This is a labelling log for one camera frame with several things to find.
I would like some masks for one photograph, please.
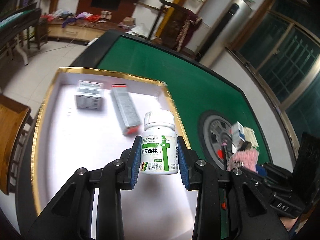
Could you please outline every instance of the bottle cap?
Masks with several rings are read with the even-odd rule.
[[[144,116],[144,130],[152,126],[167,126],[175,130],[173,113],[163,109],[146,113]]]

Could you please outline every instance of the bottle neck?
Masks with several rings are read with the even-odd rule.
[[[167,124],[167,123],[149,123],[147,125],[144,126],[144,130],[145,131],[150,131],[150,130],[157,130],[158,128],[160,128],[162,131],[164,130],[168,130],[168,131],[174,131],[174,125],[172,124]]]

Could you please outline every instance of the maroon cloth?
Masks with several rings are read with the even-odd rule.
[[[187,18],[177,37],[177,45],[174,50],[181,51],[191,40],[193,33],[200,27],[202,18],[188,10]]]

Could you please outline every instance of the pink fur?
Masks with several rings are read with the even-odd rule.
[[[256,171],[256,164],[258,161],[259,152],[255,149],[237,152],[231,156],[228,162],[227,171],[231,171],[234,167],[234,162],[240,161],[243,163],[243,166],[253,172]]]

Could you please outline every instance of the metal bolt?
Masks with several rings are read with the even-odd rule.
[[[241,175],[242,171],[241,171],[241,169],[235,168],[235,169],[233,169],[233,173],[236,175]]]
[[[77,170],[78,175],[83,175],[83,174],[85,174],[86,172],[87,172],[86,168],[79,168],[79,169]]]
[[[121,161],[120,159],[117,159],[113,162],[113,165],[115,166],[120,166],[123,163],[123,161]]]
[[[197,164],[199,165],[199,166],[205,166],[205,161],[204,160],[197,160]]]

